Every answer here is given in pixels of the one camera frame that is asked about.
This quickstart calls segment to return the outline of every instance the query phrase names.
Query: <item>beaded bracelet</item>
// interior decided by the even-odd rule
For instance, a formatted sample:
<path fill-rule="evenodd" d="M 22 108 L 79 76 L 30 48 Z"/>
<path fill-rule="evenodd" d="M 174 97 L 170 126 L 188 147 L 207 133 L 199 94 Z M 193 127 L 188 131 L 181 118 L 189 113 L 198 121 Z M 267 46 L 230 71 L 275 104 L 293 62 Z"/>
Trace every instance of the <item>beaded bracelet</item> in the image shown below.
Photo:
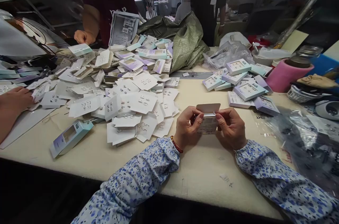
<path fill-rule="evenodd" d="M 171 140 L 172 140 L 172 143 L 174 144 L 174 146 L 176 147 L 176 149 L 178 150 L 179 153 L 183 153 L 184 151 L 181 150 L 178 145 L 173 141 L 173 136 L 171 136 Z"/>

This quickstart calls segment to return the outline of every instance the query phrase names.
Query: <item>woman's right hand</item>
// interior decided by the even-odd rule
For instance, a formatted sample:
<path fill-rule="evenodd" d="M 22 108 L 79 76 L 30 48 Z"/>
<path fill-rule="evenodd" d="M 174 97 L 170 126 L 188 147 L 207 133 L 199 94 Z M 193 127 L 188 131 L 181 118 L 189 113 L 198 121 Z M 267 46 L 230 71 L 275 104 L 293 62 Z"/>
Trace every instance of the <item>woman's right hand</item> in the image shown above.
<path fill-rule="evenodd" d="M 77 30 L 74 33 L 74 39 L 79 43 L 86 43 L 87 45 L 90 45 L 95 42 L 96 37 L 94 36 L 93 33 L 87 32 L 87 31 L 82 31 L 82 30 Z"/>
<path fill-rule="evenodd" d="M 233 150 L 239 150 L 247 144 L 245 123 L 234 108 L 221 109 L 215 117 L 219 124 L 218 130 L 220 128 L 224 134 L 219 140 L 229 144 Z"/>

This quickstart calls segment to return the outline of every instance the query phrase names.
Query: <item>hand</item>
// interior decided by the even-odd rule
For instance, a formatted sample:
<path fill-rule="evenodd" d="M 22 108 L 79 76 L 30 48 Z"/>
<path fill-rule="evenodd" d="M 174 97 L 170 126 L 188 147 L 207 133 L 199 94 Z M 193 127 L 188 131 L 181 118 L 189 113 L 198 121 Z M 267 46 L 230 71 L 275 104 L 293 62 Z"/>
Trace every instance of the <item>hand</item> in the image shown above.
<path fill-rule="evenodd" d="M 0 107 L 18 115 L 34 104 L 32 93 L 22 86 L 13 88 L 0 95 Z"/>
<path fill-rule="evenodd" d="M 233 150 L 239 150 L 247 144 L 245 136 L 245 123 L 234 108 L 221 109 L 216 112 L 218 130 L 222 131 L 224 137 L 220 139 L 228 143 Z"/>
<path fill-rule="evenodd" d="M 87 45 L 90 45 L 95 42 L 96 37 L 94 36 L 93 33 L 87 32 L 87 31 L 82 31 L 82 30 L 77 30 L 74 33 L 74 39 L 79 43 L 86 43 Z"/>
<path fill-rule="evenodd" d="M 218 36 L 222 35 L 223 32 L 224 32 L 224 27 L 220 26 L 219 29 L 218 29 Z"/>
<path fill-rule="evenodd" d="M 197 131 L 204 113 L 197 110 L 196 107 L 187 107 L 177 119 L 177 131 L 173 137 L 173 141 L 181 150 L 187 145 L 194 144 L 199 139 Z"/>

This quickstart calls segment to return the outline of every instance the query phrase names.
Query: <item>pink container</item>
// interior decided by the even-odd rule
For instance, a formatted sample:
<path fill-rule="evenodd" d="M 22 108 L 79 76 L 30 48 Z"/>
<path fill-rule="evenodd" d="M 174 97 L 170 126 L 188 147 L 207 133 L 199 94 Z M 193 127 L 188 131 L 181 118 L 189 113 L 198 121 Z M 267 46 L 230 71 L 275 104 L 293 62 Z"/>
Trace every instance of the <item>pink container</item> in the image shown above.
<path fill-rule="evenodd" d="M 274 92 L 287 92 L 291 87 L 290 82 L 304 77 L 314 68 L 313 65 L 308 68 L 293 67 L 286 64 L 286 60 L 287 58 L 283 59 L 266 79 Z"/>

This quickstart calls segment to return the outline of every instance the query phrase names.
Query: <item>table surface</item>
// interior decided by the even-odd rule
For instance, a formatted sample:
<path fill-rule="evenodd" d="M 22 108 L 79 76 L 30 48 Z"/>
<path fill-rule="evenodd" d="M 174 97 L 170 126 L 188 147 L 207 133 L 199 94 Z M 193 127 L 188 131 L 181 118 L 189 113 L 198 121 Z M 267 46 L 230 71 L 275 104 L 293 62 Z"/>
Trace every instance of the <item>table surface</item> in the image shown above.
<path fill-rule="evenodd" d="M 194 71 L 208 70 L 196 66 Z M 181 111 L 189 105 L 205 103 L 220 103 L 221 109 L 227 108 L 226 91 L 231 91 L 225 89 L 208 92 L 202 81 L 197 79 L 181 79 L 178 90 L 180 93 L 175 101 Z M 271 98 L 277 106 L 300 108 L 298 104 L 289 101 L 284 93 L 274 93 Z M 293 168 L 288 154 L 281 150 L 280 142 L 263 125 L 264 119 L 254 113 L 253 109 L 236 110 L 245 122 L 247 138 L 271 148 L 285 164 Z M 65 106 L 55 110 L 48 116 L 50 118 L 42 120 L 7 148 L 0 150 L 0 157 L 105 181 L 156 139 L 152 137 L 145 143 L 134 139 L 115 147 L 107 143 L 106 123 L 102 122 L 96 124 L 72 150 L 53 159 L 49 152 L 50 145 L 75 121 L 66 113 L 68 109 Z M 175 134 L 178 116 L 179 114 L 174 118 L 169 135 Z M 220 175 L 226 175 L 228 179 L 223 180 Z M 234 154 L 220 145 L 216 135 L 204 135 L 196 146 L 185 150 L 180 158 L 179 170 L 170 175 L 159 193 L 282 219 L 278 207 L 260 194 L 250 177 L 237 166 Z"/>

